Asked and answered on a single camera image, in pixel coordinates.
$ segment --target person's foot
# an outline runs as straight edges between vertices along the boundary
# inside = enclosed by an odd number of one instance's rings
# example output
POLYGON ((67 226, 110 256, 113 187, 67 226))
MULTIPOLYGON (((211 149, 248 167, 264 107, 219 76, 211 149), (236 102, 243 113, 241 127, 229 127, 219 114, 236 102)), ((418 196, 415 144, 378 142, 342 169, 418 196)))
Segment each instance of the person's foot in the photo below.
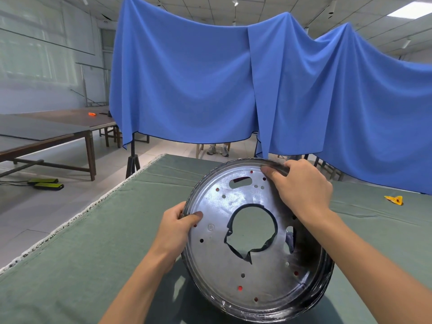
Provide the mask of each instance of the person's foot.
POLYGON ((228 147, 227 146, 223 146, 222 147, 222 155, 224 157, 228 157, 229 156, 229 154, 228 154, 228 147))
POLYGON ((208 155, 213 155, 216 153, 216 147, 215 146, 210 146, 209 150, 207 151, 208 155))

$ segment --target green cloth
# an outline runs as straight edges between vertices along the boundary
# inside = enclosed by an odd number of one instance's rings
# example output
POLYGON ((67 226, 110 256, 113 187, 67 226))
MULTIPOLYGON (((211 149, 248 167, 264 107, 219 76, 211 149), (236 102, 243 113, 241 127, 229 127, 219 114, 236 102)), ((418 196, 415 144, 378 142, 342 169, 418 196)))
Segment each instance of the green cloth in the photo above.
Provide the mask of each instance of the green cloth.
MULTIPOLYGON (((1 324, 97 323, 148 251, 164 210, 218 163, 166 155, 0 276, 1 324)), ((363 239, 432 288, 432 197, 333 182, 331 207, 363 239), (385 195, 402 195, 404 205, 385 195)), ((163 278, 147 324, 241 323, 194 287, 182 261, 163 278)), ((290 324, 375 323, 336 267, 324 298, 290 324)))

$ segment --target person's leg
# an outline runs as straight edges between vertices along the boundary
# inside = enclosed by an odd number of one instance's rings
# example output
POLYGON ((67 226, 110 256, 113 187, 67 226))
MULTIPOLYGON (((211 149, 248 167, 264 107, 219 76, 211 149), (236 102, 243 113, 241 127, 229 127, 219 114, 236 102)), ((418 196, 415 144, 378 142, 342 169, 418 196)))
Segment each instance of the person's leg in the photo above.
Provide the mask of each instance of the person's leg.
POLYGON ((223 147, 222 147, 222 155, 224 157, 228 157, 229 153, 228 153, 228 143, 224 143, 223 147))
POLYGON ((208 155, 213 155, 216 153, 216 144, 210 144, 209 150, 207 151, 208 155))

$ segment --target metal disc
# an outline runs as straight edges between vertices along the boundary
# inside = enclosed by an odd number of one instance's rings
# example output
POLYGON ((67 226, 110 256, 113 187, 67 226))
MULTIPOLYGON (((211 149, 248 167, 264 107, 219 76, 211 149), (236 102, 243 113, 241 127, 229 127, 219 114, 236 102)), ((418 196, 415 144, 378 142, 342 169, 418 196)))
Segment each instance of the metal disc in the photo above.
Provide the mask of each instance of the metal disc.
POLYGON ((246 321, 272 323, 312 308, 327 288, 334 263, 280 199, 273 182, 262 174, 263 165, 288 174, 278 162, 244 158, 222 164, 202 178, 183 216, 202 211, 204 217, 190 230, 182 257, 213 305, 246 321), (232 182, 242 180, 250 185, 233 189, 232 182), (251 206, 272 217, 275 234, 262 248, 244 255, 227 238, 236 214, 251 206))

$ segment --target left hand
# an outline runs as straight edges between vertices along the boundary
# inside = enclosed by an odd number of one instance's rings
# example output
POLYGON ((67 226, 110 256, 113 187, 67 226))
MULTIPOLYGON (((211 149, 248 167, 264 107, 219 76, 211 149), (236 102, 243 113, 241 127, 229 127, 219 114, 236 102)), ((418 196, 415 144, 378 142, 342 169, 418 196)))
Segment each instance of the left hand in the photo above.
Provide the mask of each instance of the left hand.
POLYGON ((163 257, 163 269, 170 271, 177 257, 181 254, 187 243, 187 235, 191 227, 203 217, 202 212, 196 212, 180 218, 186 201, 166 210, 156 238, 149 253, 163 257))

